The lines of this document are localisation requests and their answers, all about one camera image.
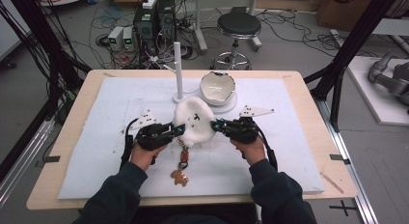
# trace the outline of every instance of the white paper sheet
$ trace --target white paper sheet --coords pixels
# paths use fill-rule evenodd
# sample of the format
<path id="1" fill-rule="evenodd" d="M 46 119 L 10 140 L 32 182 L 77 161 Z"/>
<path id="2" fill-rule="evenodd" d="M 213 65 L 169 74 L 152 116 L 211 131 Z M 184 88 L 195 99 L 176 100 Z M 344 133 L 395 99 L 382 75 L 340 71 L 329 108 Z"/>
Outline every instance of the white paper sheet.
<path id="1" fill-rule="evenodd" d="M 192 92 L 199 88 L 200 79 L 183 79 L 183 83 L 184 91 Z M 239 78 L 235 83 L 237 105 L 216 117 L 238 119 L 244 105 L 273 108 L 275 113 L 254 120 L 276 153 L 279 171 L 295 178 L 305 192 L 322 192 L 322 181 L 283 80 Z M 106 78 L 69 161 L 59 199 L 92 197 L 104 180 L 119 170 L 123 131 L 128 123 L 146 109 L 159 123 L 169 123 L 174 117 L 176 92 L 174 78 Z M 159 155 L 147 171 L 149 178 L 141 187 L 142 197 L 250 193 L 253 185 L 249 165 L 223 134 L 217 133 L 208 143 L 190 149 L 189 166 L 184 171 L 189 183 L 185 187 L 175 185 L 170 177 L 177 169 L 180 151 L 174 140 Z"/>

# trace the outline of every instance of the power supply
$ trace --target power supply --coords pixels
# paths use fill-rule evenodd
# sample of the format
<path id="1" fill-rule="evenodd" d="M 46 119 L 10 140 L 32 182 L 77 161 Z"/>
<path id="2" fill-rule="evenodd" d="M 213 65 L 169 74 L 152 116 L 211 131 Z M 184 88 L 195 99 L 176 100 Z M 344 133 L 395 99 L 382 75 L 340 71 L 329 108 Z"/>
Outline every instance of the power supply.
<path id="1" fill-rule="evenodd" d="M 134 39 L 132 27 L 123 28 L 123 45 L 126 51 L 135 50 L 135 39 Z"/>
<path id="2" fill-rule="evenodd" d="M 123 27 L 115 27 L 109 34 L 108 41 L 113 51 L 121 51 L 123 49 Z"/>

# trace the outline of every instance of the white cloth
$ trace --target white cloth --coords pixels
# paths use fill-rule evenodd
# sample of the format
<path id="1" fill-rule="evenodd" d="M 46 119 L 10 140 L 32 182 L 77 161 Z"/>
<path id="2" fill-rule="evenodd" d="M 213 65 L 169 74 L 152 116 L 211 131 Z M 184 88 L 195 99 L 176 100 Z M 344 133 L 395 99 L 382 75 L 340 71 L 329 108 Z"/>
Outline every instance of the white cloth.
<path id="1" fill-rule="evenodd" d="M 216 121 L 216 118 L 207 103 L 200 98 L 184 98 L 177 104 L 174 124 L 185 124 L 185 131 L 179 136 L 179 140 L 186 147 L 190 148 L 213 138 L 216 132 L 211 128 L 210 121 Z"/>

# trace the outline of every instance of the person's arm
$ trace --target person's arm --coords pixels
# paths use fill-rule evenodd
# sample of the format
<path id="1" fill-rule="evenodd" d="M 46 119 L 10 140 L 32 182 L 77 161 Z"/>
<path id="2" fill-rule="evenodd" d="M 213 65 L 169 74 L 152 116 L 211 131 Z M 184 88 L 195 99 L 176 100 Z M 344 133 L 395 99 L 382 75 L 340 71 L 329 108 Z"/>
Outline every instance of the person's arm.
<path id="1" fill-rule="evenodd" d="M 265 158 L 264 146 L 258 138 L 248 145 L 231 140 L 250 164 L 254 187 L 253 200 L 261 206 L 263 224 L 316 223 L 304 207 L 303 190 L 286 173 L 278 173 Z"/>
<path id="2" fill-rule="evenodd" d="M 105 180 L 73 223 L 130 223 L 141 201 L 139 189 L 148 177 L 145 171 L 151 159 L 165 148 L 145 151 L 136 144 L 130 162 L 126 162 L 117 175 Z"/>

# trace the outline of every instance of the black sleeve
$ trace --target black sleeve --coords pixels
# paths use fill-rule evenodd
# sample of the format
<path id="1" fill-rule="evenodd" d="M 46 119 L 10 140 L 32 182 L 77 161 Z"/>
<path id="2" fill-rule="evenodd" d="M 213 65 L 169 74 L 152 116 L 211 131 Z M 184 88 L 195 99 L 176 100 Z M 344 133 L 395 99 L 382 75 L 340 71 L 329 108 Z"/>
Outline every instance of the black sleeve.
<path id="1" fill-rule="evenodd" d="M 303 189 L 286 173 L 278 173 L 267 159 L 250 167 L 253 200 L 261 206 L 263 224 L 316 223 L 304 207 Z"/>
<path id="2" fill-rule="evenodd" d="M 141 201 L 139 189 L 147 177 L 138 166 L 126 162 L 116 176 L 105 180 L 73 223 L 130 223 Z"/>

